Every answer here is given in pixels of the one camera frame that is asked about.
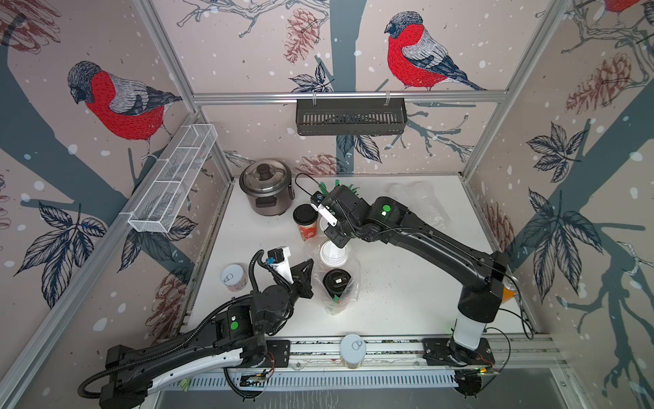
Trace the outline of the red cup black lid front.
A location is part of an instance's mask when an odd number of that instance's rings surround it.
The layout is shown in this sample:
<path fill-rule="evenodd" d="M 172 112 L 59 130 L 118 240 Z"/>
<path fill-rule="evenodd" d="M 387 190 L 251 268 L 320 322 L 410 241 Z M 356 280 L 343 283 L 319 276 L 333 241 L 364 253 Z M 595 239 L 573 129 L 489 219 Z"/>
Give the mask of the red cup black lid front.
<path fill-rule="evenodd" d="M 328 271 L 323 277 L 323 286 L 329 300 L 339 297 L 343 304 L 344 294 L 347 292 L 351 279 L 351 274 L 344 269 L 332 269 Z"/>

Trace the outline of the clear plastic carrier bag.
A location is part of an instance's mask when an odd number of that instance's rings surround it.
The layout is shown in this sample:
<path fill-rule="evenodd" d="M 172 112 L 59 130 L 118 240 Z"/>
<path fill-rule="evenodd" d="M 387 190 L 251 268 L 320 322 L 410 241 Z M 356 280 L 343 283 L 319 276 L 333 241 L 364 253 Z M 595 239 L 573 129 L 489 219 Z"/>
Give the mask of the clear plastic carrier bag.
<path fill-rule="evenodd" d="M 332 268 L 327 268 L 320 262 L 320 259 L 318 258 L 318 249 L 326 241 L 327 241 L 326 238 L 313 238 L 306 242 L 304 248 L 307 254 L 310 255 L 311 259 L 313 259 L 314 261 L 313 272 L 312 272 L 313 291 L 320 299 L 320 301 L 323 303 L 325 310 L 326 310 L 326 304 L 329 301 L 329 297 L 323 286 L 323 277 L 328 271 L 332 270 Z M 349 248 L 349 257 L 347 263 L 338 269 L 344 269 L 347 272 L 349 272 L 349 274 L 351 274 L 352 276 L 352 279 L 347 288 L 347 292 L 344 294 L 344 303 L 342 304 L 342 312 L 347 308 L 349 304 L 356 302 L 359 298 L 360 271 L 361 271 L 359 259 L 357 259 L 354 249 L 351 247 L 351 245 L 346 245 L 346 246 L 347 248 Z"/>

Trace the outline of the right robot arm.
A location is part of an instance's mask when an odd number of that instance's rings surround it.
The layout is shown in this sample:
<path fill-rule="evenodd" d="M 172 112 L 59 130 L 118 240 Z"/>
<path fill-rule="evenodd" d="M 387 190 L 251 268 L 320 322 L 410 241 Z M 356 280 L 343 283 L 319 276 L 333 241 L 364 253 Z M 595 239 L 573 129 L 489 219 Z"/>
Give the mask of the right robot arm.
<path fill-rule="evenodd" d="M 339 248 L 349 240 L 381 241 L 407 250 L 443 270 L 462 285 L 454 332 L 428 360 L 464 367 L 480 359 L 482 334 L 502 305 L 509 259 L 502 252 L 487 254 L 431 227 L 408 207 L 381 196 L 368 204 L 349 187 L 311 196 L 311 206 L 329 223 L 325 230 Z"/>

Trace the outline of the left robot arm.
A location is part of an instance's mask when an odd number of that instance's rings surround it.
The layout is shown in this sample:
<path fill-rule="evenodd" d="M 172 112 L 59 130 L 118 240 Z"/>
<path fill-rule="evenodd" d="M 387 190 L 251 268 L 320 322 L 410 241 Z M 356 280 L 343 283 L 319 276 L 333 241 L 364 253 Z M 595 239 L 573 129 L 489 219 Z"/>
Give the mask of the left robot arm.
<path fill-rule="evenodd" d="M 286 364 L 270 353 L 267 339 L 285 327 L 298 299 L 313 297 L 312 270 L 308 259 L 291 267 L 291 283 L 274 274 L 275 285 L 223 303 L 190 332 L 161 344 L 110 348 L 104 370 L 83 380 L 78 395 L 102 408 L 134 408 L 153 392 L 209 369 Z"/>

